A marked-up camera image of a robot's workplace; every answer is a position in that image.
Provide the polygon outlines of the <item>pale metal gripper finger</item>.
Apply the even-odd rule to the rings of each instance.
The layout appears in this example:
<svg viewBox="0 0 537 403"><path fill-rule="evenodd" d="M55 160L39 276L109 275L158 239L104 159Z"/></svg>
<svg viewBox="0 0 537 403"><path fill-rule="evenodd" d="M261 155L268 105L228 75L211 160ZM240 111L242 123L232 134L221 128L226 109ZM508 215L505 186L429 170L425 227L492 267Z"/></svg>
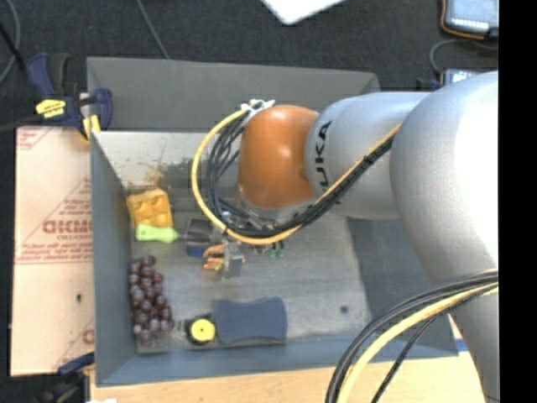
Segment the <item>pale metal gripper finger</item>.
<svg viewBox="0 0 537 403"><path fill-rule="evenodd" d="M210 246L204 251L205 256L226 256L238 251L238 244L226 241Z"/></svg>
<svg viewBox="0 0 537 403"><path fill-rule="evenodd" d="M241 255L210 256L205 260L202 268L219 279L230 279L241 274L244 263L245 258Z"/></svg>

